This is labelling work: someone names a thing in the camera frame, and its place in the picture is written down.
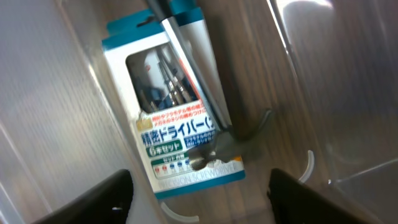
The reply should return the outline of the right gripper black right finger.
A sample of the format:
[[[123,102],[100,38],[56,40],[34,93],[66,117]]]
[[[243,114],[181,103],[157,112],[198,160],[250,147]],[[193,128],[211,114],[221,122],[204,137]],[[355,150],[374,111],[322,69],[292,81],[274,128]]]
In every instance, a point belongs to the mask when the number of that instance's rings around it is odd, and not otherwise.
[[[331,189],[316,190],[272,169],[267,196],[277,224],[369,224],[373,220]]]

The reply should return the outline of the blue white screwdriver set box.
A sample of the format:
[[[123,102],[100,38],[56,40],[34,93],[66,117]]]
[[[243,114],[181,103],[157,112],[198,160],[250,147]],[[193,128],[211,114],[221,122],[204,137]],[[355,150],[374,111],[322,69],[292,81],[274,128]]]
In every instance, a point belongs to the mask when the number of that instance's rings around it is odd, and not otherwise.
[[[193,167],[192,149],[209,146],[230,119],[204,15],[194,1],[172,1],[170,9],[187,50],[208,82],[220,121],[201,101],[202,90],[181,66],[162,23],[150,9],[107,24],[103,54],[127,116],[128,130],[157,199],[241,180],[240,157]]]

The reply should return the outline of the small black handled claw hammer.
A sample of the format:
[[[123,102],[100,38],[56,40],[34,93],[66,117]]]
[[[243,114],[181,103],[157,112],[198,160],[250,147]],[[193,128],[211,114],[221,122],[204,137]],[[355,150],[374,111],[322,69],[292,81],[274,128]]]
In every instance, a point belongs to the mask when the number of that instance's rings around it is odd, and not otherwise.
[[[243,138],[237,137],[233,127],[227,125],[221,108],[218,106],[216,98],[205,81],[205,76],[192,54],[188,51],[187,45],[183,41],[183,34],[169,3],[164,0],[146,0],[146,3],[166,33],[173,53],[178,58],[179,66],[184,71],[196,96],[203,103],[216,129],[213,140],[187,151],[192,169],[195,171],[202,170],[215,160],[229,162],[236,157],[242,156],[250,149],[256,149],[257,139],[263,133],[272,110],[265,110],[262,118],[249,135]]]

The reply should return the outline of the clear plastic storage container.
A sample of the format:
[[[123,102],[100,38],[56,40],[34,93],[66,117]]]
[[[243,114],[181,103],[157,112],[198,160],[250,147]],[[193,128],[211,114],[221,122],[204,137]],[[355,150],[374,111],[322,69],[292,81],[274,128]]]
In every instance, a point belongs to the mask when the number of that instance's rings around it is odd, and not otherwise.
[[[157,200],[101,40],[143,1],[1,2],[1,216],[33,223],[119,169],[129,223],[274,223],[271,170],[368,223],[397,222],[397,2],[199,1],[232,123],[273,111],[242,180]]]

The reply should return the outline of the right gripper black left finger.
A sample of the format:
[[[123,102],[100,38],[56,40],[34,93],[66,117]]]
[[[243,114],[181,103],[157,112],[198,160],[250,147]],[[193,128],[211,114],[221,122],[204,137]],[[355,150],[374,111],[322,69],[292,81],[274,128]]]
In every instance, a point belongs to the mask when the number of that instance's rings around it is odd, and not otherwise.
[[[134,195],[130,172],[120,169],[39,224],[127,223]]]

